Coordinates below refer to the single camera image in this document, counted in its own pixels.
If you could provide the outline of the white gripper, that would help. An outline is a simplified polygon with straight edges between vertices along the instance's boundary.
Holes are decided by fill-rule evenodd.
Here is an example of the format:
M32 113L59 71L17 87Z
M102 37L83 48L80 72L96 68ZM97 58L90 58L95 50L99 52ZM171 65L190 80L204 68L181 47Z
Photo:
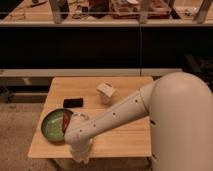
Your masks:
M70 146L70 151L74 160L84 160L85 164L90 161L89 154L92 147L92 141L82 141Z

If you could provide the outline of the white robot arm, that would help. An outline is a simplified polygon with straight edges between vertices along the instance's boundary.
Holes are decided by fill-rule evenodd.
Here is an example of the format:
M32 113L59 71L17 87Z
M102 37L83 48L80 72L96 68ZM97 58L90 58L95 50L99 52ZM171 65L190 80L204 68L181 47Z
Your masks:
M213 92L185 72L137 89L94 118L73 115L65 142L83 160L92 138L143 117L150 123L152 171L213 171Z

